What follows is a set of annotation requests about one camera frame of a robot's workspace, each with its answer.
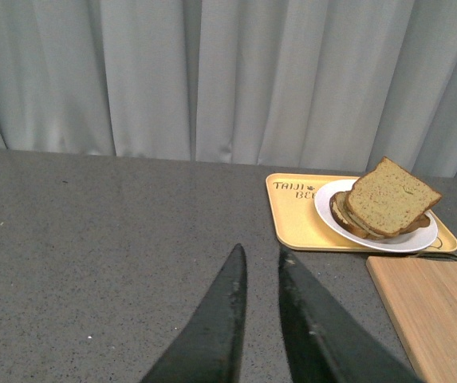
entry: bread slice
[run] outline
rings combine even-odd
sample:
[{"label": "bread slice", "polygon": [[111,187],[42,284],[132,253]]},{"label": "bread slice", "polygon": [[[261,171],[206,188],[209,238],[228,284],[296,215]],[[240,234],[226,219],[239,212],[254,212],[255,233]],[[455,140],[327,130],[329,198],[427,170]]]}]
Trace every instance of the bread slice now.
[{"label": "bread slice", "polygon": [[388,157],[358,179],[345,197],[349,217],[385,238],[404,233],[442,195]]},{"label": "bread slice", "polygon": [[[385,238],[383,235],[371,233],[367,228],[359,226],[356,221],[351,218],[350,212],[347,211],[345,206],[345,198],[347,193],[347,191],[339,191],[335,193],[329,201],[331,215],[333,216],[333,219],[336,221],[336,223],[338,223],[338,225],[343,227],[349,233],[362,239],[375,240]],[[425,214],[422,214],[416,221],[411,223],[400,233],[411,233],[420,227],[427,227],[428,225],[430,225],[430,219]]]},{"label": "bread slice", "polygon": [[333,219],[336,221],[336,223],[338,223],[349,233],[354,234],[355,236],[362,239],[382,239],[382,235],[375,236],[370,234],[350,218],[348,212],[345,210],[346,195],[346,191],[339,191],[334,193],[329,200],[331,215],[333,216]]}]

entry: plate rim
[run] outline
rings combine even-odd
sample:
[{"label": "plate rim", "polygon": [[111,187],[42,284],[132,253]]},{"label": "plate rim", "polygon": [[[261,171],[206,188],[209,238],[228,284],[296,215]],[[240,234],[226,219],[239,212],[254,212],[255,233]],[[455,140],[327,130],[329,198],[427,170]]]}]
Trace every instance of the plate rim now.
[{"label": "plate rim", "polygon": [[[331,214],[331,209],[329,208],[329,199],[335,192],[338,192],[338,191],[342,192],[342,191],[350,190],[352,185],[356,181],[357,180],[355,180],[355,179],[334,180],[334,181],[328,182],[327,184],[320,187],[317,190],[317,192],[315,193],[315,197],[314,197],[313,201],[314,201],[315,209],[317,210],[317,214],[320,216],[321,220],[331,230],[335,231],[337,234],[345,237],[348,240],[351,240],[355,243],[360,244],[361,246],[369,247],[374,250],[386,251],[386,252],[392,252],[392,253],[411,253],[411,252],[415,252],[415,251],[421,251],[421,250],[429,247],[430,245],[432,245],[435,242],[435,239],[437,238],[437,236],[439,234],[439,228],[437,227],[437,223],[435,222],[435,219],[434,219],[433,215],[430,213],[430,211],[427,211],[425,213],[428,216],[428,218],[430,219],[430,225],[428,227],[425,227],[424,229],[430,229],[431,227],[435,227],[435,229],[433,229],[435,231],[435,235],[432,234],[433,238],[431,241],[430,241],[430,237],[428,237],[428,241],[430,241],[430,242],[425,241],[424,243],[421,244],[420,247],[419,246],[404,247],[404,244],[407,243],[407,241],[404,243],[397,244],[397,243],[382,243],[381,242],[382,239],[381,240],[362,239],[362,238],[359,238],[359,237],[351,234],[350,232],[346,231],[336,221],[334,221],[333,215]],[[323,197],[323,193],[321,193],[322,189],[327,190],[329,188],[333,188],[333,187],[337,186],[337,185],[333,185],[333,184],[340,184],[340,186],[338,188],[335,188],[331,194],[327,195],[326,199],[323,199],[322,201],[320,201],[319,199],[321,199],[321,198],[317,198],[317,197],[319,196],[319,193],[320,193],[320,197]],[[323,208],[327,210],[328,214],[330,214],[330,218],[331,218],[332,222],[326,221],[324,214],[322,212],[323,209],[321,209],[322,207],[319,206],[321,203],[327,204],[327,207],[323,206]]]}]

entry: wooden cutting board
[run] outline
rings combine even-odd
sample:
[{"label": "wooden cutting board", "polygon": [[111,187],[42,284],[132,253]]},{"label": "wooden cutting board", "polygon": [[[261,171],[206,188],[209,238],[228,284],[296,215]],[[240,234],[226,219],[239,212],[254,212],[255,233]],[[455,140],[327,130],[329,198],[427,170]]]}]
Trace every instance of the wooden cutting board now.
[{"label": "wooden cutting board", "polygon": [[372,256],[367,267],[416,373],[457,382],[457,262]]}]

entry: white plate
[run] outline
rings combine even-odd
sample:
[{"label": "white plate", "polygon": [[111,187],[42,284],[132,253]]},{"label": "white plate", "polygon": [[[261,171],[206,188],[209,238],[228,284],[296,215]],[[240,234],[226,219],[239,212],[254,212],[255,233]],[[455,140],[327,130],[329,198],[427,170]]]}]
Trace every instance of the white plate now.
[{"label": "white plate", "polygon": [[437,224],[430,212],[425,213],[427,217],[430,218],[430,225],[428,227],[421,227],[414,230],[412,233],[398,235],[395,238],[369,240],[359,238],[346,231],[343,227],[338,225],[331,215],[329,200],[331,199],[331,196],[338,191],[350,190],[354,182],[356,182],[356,180],[333,181],[318,189],[317,194],[315,195],[315,208],[317,209],[319,216],[335,232],[360,245],[394,253],[420,251],[425,247],[430,246],[435,241],[437,238]]}]

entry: yellow tray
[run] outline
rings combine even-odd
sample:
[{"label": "yellow tray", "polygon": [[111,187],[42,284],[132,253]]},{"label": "yellow tray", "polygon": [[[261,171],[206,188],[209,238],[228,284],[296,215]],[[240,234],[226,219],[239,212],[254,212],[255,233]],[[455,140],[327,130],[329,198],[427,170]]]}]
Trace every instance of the yellow tray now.
[{"label": "yellow tray", "polygon": [[[315,209],[313,198],[319,188],[332,181],[356,178],[358,177],[286,173],[268,176],[267,193],[278,240],[294,250],[382,252],[339,235],[324,223]],[[424,251],[457,250],[457,238],[431,213],[439,233],[435,242]]]}]

